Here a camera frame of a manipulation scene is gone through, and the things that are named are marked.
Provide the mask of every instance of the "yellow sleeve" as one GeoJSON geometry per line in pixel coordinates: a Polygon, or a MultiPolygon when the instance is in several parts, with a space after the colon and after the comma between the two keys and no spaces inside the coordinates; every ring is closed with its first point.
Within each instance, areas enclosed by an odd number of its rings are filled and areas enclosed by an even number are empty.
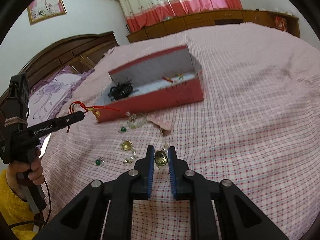
{"type": "MultiPolygon", "coordinates": [[[[0,212],[8,225],[34,220],[27,202],[21,200],[7,184],[6,171],[0,176],[0,212]]],[[[30,240],[35,233],[32,232],[33,224],[18,226],[12,229],[20,240],[30,240]]]]}

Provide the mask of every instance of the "red package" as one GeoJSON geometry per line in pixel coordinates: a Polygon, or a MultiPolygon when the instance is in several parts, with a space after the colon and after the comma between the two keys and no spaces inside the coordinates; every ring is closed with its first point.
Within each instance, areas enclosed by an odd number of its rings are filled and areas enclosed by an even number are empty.
{"type": "Polygon", "coordinates": [[[288,32],[288,28],[287,28],[287,20],[280,17],[280,16],[275,16],[275,24],[276,24],[276,28],[278,30],[284,31],[284,32],[288,32]]]}

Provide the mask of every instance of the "bedspread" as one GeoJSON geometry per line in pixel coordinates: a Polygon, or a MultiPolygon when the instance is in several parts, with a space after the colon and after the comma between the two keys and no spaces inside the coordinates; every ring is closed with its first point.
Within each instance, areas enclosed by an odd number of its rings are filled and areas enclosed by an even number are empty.
{"type": "MultiPolygon", "coordinates": [[[[168,143],[207,179],[231,179],[290,240],[298,240],[320,211],[320,52],[304,41],[246,23],[114,47],[70,102],[93,104],[111,82],[108,71],[182,44],[202,64],[205,100],[154,112],[172,124],[167,137],[152,124],[118,133],[124,120],[98,124],[92,113],[70,133],[53,133],[42,160],[52,215],[92,180],[113,180],[131,169],[122,164],[128,153],[120,149],[130,139],[140,157],[148,145],[168,143]],[[97,157],[105,165],[96,166],[97,157]]],[[[155,168],[150,201],[134,201],[132,239],[189,238],[188,202],[173,200],[168,170],[155,168]]]]}

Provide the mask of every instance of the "gold picture frame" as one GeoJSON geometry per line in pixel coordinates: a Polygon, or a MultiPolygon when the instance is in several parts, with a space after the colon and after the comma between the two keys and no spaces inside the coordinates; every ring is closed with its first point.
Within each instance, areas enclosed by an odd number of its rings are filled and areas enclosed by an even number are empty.
{"type": "Polygon", "coordinates": [[[62,0],[34,0],[28,6],[30,25],[66,13],[62,0]]]}

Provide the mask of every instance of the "wooden headboard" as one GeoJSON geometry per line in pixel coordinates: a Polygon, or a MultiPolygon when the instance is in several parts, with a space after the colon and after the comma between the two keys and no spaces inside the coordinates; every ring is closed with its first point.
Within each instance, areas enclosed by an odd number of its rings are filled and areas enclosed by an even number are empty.
{"type": "MultiPolygon", "coordinates": [[[[118,46],[118,43],[113,32],[69,37],[43,49],[28,62],[20,73],[27,73],[31,88],[64,66],[71,66],[74,73],[88,71],[94,68],[105,52],[115,46],[118,46]]],[[[8,91],[0,97],[0,107],[5,102],[7,95],[8,91]]],[[[5,117],[0,112],[0,139],[4,136],[4,121],[5,117]]]]}

